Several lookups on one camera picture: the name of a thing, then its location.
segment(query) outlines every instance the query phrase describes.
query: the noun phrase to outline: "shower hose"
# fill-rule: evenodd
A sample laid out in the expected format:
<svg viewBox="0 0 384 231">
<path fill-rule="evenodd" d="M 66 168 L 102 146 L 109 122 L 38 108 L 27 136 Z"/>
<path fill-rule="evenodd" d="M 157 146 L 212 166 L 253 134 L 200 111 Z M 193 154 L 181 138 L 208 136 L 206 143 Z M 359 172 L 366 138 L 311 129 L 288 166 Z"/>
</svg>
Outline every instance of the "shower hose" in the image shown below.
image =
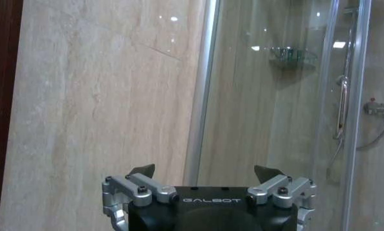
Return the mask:
<svg viewBox="0 0 384 231">
<path fill-rule="evenodd" d="M 384 129 L 383 131 L 380 132 L 380 134 L 378 135 L 376 139 L 370 142 L 368 144 L 366 145 L 362 145 L 356 148 L 358 151 L 366 151 L 368 149 L 371 149 L 376 144 L 378 142 L 380 141 L 380 139 L 384 137 Z M 330 161 L 330 165 L 328 165 L 328 168 L 327 168 L 327 179 L 331 177 L 331 171 L 332 171 L 332 166 L 334 166 L 334 163 L 335 163 L 335 160 L 336 160 L 336 157 L 338 157 L 338 154 L 340 153 L 340 150 L 342 150 L 342 146 L 344 145 L 344 139 L 342 138 L 339 140 L 339 145 L 338 145 L 338 148 L 336 148 L 336 152 L 335 152 L 335 155 L 332 156 L 331 158 L 331 161 Z"/>
</svg>

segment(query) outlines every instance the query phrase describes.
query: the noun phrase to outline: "screw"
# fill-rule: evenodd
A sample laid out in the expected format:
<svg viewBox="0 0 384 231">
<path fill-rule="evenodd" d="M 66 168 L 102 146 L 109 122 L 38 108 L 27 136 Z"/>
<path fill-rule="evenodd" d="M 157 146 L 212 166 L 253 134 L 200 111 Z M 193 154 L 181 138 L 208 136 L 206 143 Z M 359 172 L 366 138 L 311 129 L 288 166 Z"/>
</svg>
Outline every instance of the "screw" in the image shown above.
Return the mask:
<svg viewBox="0 0 384 231">
<path fill-rule="evenodd" d="M 148 188 L 145 186 L 138 187 L 138 193 L 148 193 Z"/>
<path fill-rule="evenodd" d="M 287 187 L 280 187 L 277 190 L 277 194 L 288 194 L 289 190 Z"/>
</svg>

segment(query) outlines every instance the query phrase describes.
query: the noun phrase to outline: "marble tile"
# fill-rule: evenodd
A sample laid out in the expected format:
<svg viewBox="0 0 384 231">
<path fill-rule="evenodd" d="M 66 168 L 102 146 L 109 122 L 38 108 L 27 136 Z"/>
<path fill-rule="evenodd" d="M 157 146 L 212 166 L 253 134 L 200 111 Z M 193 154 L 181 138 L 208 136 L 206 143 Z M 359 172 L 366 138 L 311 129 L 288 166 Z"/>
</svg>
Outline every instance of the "marble tile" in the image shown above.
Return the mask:
<svg viewBox="0 0 384 231">
<path fill-rule="evenodd" d="M 201 16 L 202 9 L 190 12 Z M 134 166 L 156 163 L 156 178 L 182 184 L 196 23 L 180 61 L 71 12 L 26 1 L 0 230 L 112 228 L 101 182 Z"/>
<path fill-rule="evenodd" d="M 38 0 L 122 33 L 160 52 L 185 59 L 189 37 L 201 25 L 202 0 Z"/>
</svg>

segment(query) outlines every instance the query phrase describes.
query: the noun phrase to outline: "glass shower door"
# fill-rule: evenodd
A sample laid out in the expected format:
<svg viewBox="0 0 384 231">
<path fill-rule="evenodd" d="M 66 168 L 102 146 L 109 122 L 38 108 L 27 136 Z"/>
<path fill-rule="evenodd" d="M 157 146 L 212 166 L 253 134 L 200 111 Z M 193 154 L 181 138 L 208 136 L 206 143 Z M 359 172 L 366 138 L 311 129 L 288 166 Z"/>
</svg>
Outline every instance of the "glass shower door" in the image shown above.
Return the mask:
<svg viewBox="0 0 384 231">
<path fill-rule="evenodd" d="M 348 131 L 339 135 L 339 115 L 358 4 L 219 1 L 197 184 L 259 185 L 255 165 L 315 179 L 311 230 L 320 231 L 342 230 Z"/>
</svg>

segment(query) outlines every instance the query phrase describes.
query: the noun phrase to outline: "shower door frame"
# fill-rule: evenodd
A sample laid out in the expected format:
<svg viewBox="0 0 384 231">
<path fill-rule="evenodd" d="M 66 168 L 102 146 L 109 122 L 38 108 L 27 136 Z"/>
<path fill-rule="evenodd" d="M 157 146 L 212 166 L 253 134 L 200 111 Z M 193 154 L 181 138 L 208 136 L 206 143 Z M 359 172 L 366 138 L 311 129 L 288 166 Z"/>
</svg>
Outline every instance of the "shower door frame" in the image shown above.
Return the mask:
<svg viewBox="0 0 384 231">
<path fill-rule="evenodd" d="M 209 85 L 213 65 L 213 53 L 217 40 L 217 23 L 219 23 L 219 11 L 221 0 L 206 0 L 205 6 L 205 19 L 202 29 L 201 40 L 201 54 L 200 54 L 200 66 L 198 76 L 193 100 L 189 140 L 186 150 L 186 162 L 184 171 L 184 185 L 196 186 L 198 184 L 200 165 L 201 165 L 201 148 L 205 130 L 206 119 L 206 107 L 209 96 Z M 334 33 L 336 25 L 336 17 L 339 13 L 340 0 L 332 0 L 331 2 L 331 17 L 328 22 L 331 23 L 327 29 L 327 36 L 324 40 L 323 50 L 323 67 L 320 71 L 320 77 L 328 79 L 330 61 L 334 44 Z M 351 229 L 351 207 L 352 207 L 352 194 L 355 183 L 355 164 L 356 164 L 356 144 L 358 144 L 358 130 L 359 130 L 359 118 L 362 112 L 362 92 L 364 83 L 364 66 L 366 66 L 366 54 L 368 43 L 368 23 L 371 13 L 372 0 L 360 0 L 359 16 L 358 16 L 358 28 L 354 50 L 354 64 L 351 74 L 351 96 L 350 96 L 350 108 L 348 108 L 348 120 L 347 120 L 347 134 L 346 134 L 346 147 L 344 152 L 348 154 L 346 162 L 346 177 L 344 182 L 344 207 L 343 207 L 343 220 L 342 230 L 350 231 Z M 320 90 L 324 92 L 328 81 L 323 81 Z M 316 145 L 312 159 L 317 158 L 319 145 Z M 315 175 L 317 165 L 313 164 L 311 175 Z"/>
</svg>

